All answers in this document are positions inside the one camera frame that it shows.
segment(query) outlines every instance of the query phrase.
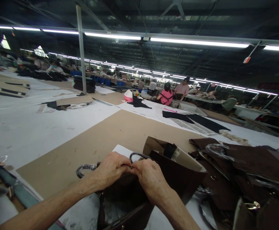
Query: striped shirt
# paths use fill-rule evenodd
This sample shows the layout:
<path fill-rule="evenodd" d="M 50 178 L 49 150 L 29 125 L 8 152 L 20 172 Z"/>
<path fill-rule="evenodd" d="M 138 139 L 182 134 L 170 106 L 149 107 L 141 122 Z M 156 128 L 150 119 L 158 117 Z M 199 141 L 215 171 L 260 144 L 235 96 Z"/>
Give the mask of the striped shirt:
<path fill-rule="evenodd" d="M 161 103 L 163 105 L 170 105 L 171 101 L 172 101 L 172 97 L 173 97 L 173 90 L 169 90 L 169 91 L 165 91 L 163 90 L 160 95 L 161 95 Z"/>

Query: stack of bags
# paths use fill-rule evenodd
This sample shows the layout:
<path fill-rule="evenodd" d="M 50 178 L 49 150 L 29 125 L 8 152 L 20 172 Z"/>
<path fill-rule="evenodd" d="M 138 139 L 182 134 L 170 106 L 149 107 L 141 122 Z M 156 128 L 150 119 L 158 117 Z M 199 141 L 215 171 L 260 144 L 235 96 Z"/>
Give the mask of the stack of bags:
<path fill-rule="evenodd" d="M 208 201 L 218 229 L 279 229 L 279 152 L 269 146 L 220 145 L 213 138 L 191 139 L 189 153 L 208 175 L 200 203 Z"/>
<path fill-rule="evenodd" d="M 0 95 L 25 97 L 30 89 L 30 82 L 0 74 Z"/>
<path fill-rule="evenodd" d="M 74 86 L 73 88 L 83 91 L 83 81 L 81 76 L 74 76 Z M 86 79 L 86 90 L 87 93 L 95 93 L 95 80 Z"/>

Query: black fabric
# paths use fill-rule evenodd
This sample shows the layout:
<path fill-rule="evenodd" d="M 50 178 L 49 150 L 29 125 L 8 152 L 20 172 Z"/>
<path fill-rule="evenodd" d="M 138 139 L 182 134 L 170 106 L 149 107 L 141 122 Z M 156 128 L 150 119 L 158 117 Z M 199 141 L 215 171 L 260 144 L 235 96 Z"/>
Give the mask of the black fabric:
<path fill-rule="evenodd" d="M 176 118 L 194 124 L 194 122 L 191 119 L 189 119 L 186 115 L 180 113 L 174 113 L 174 112 L 166 112 L 166 111 L 162 111 L 162 113 L 163 113 L 163 117 L 165 118 Z"/>
<path fill-rule="evenodd" d="M 202 116 L 199 116 L 198 114 L 190 114 L 190 115 L 186 115 L 188 118 L 192 119 L 193 121 L 201 124 L 202 126 L 205 126 L 206 128 L 216 132 L 216 133 L 219 133 L 219 131 L 221 129 L 225 129 L 225 130 L 229 130 L 231 131 L 230 129 L 224 127 L 224 126 L 221 126 L 219 125 L 218 123 L 214 122 L 214 121 L 211 121 L 207 118 L 204 118 Z"/>
<path fill-rule="evenodd" d="M 142 100 L 138 99 L 137 96 L 135 96 L 135 95 L 133 95 L 133 102 L 127 102 L 127 103 L 133 105 L 136 108 L 137 107 L 143 107 L 143 108 L 151 109 L 147 105 L 143 104 Z"/>

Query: brown leather piece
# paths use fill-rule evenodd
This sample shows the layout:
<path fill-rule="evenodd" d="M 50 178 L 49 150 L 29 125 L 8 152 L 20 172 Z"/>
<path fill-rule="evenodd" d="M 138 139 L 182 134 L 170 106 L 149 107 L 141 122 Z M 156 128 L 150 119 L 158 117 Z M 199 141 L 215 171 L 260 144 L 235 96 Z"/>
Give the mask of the brown leather piece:
<path fill-rule="evenodd" d="M 198 161 L 208 171 L 203 185 L 212 190 L 211 196 L 216 206 L 223 211 L 235 211 L 239 192 L 217 169 L 207 161 Z"/>
<path fill-rule="evenodd" d="M 155 151 L 151 151 L 150 157 L 159 163 L 165 180 L 178 193 L 184 204 L 192 198 L 207 175 L 206 172 L 197 172 L 179 165 Z"/>

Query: gray shirt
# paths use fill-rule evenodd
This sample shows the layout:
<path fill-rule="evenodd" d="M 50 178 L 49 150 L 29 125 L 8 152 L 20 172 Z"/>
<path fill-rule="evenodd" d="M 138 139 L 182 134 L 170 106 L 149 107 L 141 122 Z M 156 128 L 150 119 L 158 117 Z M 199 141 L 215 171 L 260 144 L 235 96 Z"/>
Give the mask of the gray shirt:
<path fill-rule="evenodd" d="M 238 102 L 237 99 L 235 98 L 228 98 L 226 101 L 223 102 L 222 106 L 225 110 L 232 110 L 232 108 L 236 105 L 236 103 Z"/>

